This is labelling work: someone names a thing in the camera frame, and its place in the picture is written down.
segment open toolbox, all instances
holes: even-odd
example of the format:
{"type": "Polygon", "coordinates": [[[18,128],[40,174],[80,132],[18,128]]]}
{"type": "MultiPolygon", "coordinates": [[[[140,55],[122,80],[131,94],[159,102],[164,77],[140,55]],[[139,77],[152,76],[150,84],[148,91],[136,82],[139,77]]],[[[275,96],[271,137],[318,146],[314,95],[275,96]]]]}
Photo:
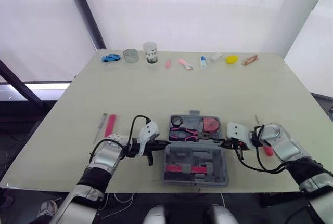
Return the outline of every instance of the open toolbox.
{"type": "Polygon", "coordinates": [[[228,176],[221,141],[221,123],[215,116],[171,115],[164,153],[162,181],[171,184],[226,186],[228,176]]]}

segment white table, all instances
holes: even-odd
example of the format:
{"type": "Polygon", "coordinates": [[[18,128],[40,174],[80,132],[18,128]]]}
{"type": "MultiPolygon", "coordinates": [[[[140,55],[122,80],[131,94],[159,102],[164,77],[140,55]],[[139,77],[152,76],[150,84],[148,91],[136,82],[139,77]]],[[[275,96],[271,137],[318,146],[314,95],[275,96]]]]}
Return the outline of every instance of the white table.
{"type": "MultiPolygon", "coordinates": [[[[75,78],[52,108],[0,183],[1,187],[46,191],[70,191],[88,164],[97,126],[104,112],[118,118],[114,132],[129,133],[134,116],[144,114],[157,122],[167,139],[171,114],[200,110],[217,116],[223,136],[227,122],[252,129],[261,123],[278,122],[327,169],[332,169],[333,124],[295,74],[274,54],[259,54],[259,61],[243,67],[227,65],[223,58],[200,69],[201,55],[210,53],[159,52],[159,61],[102,63],[101,56],[121,51],[101,50],[75,78]],[[178,58],[195,66],[186,71],[178,58]],[[164,67],[171,59],[171,68],[164,67]]],[[[239,59],[251,54],[238,54],[239,59]]],[[[144,125],[138,121],[134,136],[144,125]]],[[[226,150],[227,187],[209,188],[162,183],[163,151],[155,152],[154,166],[147,159],[124,159],[112,178],[108,192],[283,192],[297,191],[288,172],[279,175],[243,167],[233,150],[226,150]]],[[[258,167],[255,152],[244,154],[245,162],[258,167]]],[[[279,164],[262,152],[268,168],[279,164]]]]}

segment clear plastic cup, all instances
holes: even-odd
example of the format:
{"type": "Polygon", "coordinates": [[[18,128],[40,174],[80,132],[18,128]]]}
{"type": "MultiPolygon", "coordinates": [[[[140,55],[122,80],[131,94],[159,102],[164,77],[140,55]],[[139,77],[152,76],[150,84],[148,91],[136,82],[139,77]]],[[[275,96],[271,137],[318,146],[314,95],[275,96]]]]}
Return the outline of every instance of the clear plastic cup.
{"type": "Polygon", "coordinates": [[[123,52],[123,55],[126,63],[135,63],[139,60],[137,50],[135,49],[127,49],[123,52]]]}
{"type": "Polygon", "coordinates": [[[155,42],[146,42],[143,44],[144,53],[149,64],[157,62],[157,44],[155,42]]]}

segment wall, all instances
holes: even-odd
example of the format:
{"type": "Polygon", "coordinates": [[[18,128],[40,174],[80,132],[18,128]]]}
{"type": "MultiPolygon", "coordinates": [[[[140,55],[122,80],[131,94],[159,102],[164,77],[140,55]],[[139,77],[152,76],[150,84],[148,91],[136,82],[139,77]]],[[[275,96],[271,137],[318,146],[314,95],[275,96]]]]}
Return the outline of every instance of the wall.
{"type": "Polygon", "coordinates": [[[87,0],[108,48],[277,52],[283,57],[316,0],[87,0]]]}
{"type": "Polygon", "coordinates": [[[0,0],[0,59],[23,81],[71,81],[94,53],[73,0],[0,0]]]}
{"type": "MultiPolygon", "coordinates": [[[[106,46],[277,52],[316,0],[87,0],[106,46]]],[[[0,59],[24,81],[72,80],[94,54],[73,0],[0,0],[0,59]]]]}
{"type": "Polygon", "coordinates": [[[333,97],[333,0],[319,0],[286,56],[312,92],[333,97]]]}

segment yellow toy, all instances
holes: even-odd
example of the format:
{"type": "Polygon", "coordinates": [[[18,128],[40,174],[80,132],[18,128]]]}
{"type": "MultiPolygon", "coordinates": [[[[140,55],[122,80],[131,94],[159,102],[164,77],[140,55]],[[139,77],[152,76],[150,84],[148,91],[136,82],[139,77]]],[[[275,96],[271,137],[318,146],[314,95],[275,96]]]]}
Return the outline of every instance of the yellow toy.
{"type": "Polygon", "coordinates": [[[237,60],[238,60],[238,56],[237,56],[237,55],[230,55],[230,56],[228,56],[228,57],[226,58],[225,62],[226,62],[227,64],[234,64],[234,63],[237,62],[237,60]]]}

